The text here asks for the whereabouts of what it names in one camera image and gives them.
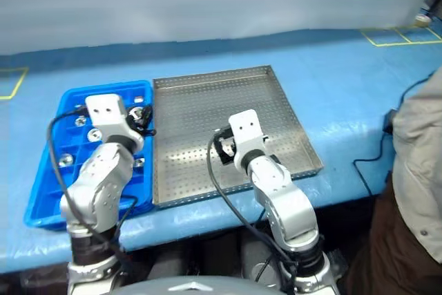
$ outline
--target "perforated metal tray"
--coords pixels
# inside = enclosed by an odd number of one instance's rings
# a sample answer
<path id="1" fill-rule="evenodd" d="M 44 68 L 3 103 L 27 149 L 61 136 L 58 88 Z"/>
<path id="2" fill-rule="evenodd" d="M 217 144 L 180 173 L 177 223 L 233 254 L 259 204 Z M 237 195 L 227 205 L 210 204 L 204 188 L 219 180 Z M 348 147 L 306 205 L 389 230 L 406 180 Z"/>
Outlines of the perforated metal tray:
<path id="1" fill-rule="evenodd" d="M 206 166 L 206 146 L 229 116 L 254 109 L 266 146 L 292 178 L 315 175 L 323 164 L 302 129 L 270 66 L 154 79 L 155 175 L 153 201 L 161 207 L 215 196 Z M 228 192 L 249 187 L 230 164 L 211 150 L 213 171 Z"/>

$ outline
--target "blue tabletop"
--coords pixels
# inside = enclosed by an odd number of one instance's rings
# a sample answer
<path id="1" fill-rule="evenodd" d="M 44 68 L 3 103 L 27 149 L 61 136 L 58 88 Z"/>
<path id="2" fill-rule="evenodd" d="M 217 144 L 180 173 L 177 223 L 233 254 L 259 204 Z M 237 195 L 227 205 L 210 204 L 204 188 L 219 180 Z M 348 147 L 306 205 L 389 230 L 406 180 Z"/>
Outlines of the blue tabletop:
<path id="1" fill-rule="evenodd" d="M 442 25 L 434 31 L 441 33 Z M 2 69 L 29 68 L 15 96 L 0 100 L 0 273 L 70 260 L 66 232 L 23 223 L 46 126 L 68 89 L 269 64 L 325 165 L 316 177 L 297 181 L 321 207 L 367 196 L 352 160 L 378 153 L 383 115 L 397 107 L 406 87 L 442 64 L 441 55 L 442 44 L 376 47 L 357 30 L 315 30 L 0 57 Z M 0 93 L 9 95 L 20 74 L 0 70 Z M 388 138 L 383 158 L 361 165 L 374 193 L 383 189 L 392 159 Z M 252 191 L 231 199 L 250 221 L 262 211 Z M 128 220 L 121 241 L 129 250 L 138 249 L 239 224 L 225 203 L 213 198 Z"/>

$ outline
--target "person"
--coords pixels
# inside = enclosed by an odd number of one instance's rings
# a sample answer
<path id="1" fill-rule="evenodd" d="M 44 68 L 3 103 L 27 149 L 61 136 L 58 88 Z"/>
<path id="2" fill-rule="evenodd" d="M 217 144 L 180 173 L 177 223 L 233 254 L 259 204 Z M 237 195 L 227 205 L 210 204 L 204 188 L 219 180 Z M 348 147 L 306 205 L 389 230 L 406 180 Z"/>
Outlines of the person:
<path id="1" fill-rule="evenodd" d="M 367 244 L 350 264 L 348 295 L 442 294 L 442 67 L 393 120 L 392 175 Z"/>

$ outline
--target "beige jacket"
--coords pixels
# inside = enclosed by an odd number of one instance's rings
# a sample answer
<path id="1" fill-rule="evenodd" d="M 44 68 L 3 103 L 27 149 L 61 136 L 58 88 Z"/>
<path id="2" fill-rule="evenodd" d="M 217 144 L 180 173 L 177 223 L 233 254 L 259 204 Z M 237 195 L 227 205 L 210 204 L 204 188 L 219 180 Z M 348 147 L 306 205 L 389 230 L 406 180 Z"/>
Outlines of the beige jacket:
<path id="1" fill-rule="evenodd" d="M 403 103 L 393 124 L 399 211 L 417 240 L 442 263 L 442 68 Z"/>

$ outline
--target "white backdrop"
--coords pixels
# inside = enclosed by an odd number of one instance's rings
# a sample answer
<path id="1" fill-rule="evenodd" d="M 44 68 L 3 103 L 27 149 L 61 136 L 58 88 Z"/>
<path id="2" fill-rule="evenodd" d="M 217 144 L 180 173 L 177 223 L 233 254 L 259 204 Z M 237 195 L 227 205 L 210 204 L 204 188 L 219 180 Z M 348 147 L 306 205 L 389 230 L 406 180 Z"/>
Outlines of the white backdrop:
<path id="1" fill-rule="evenodd" d="M 423 0 L 0 0 L 0 54 L 401 26 Z"/>

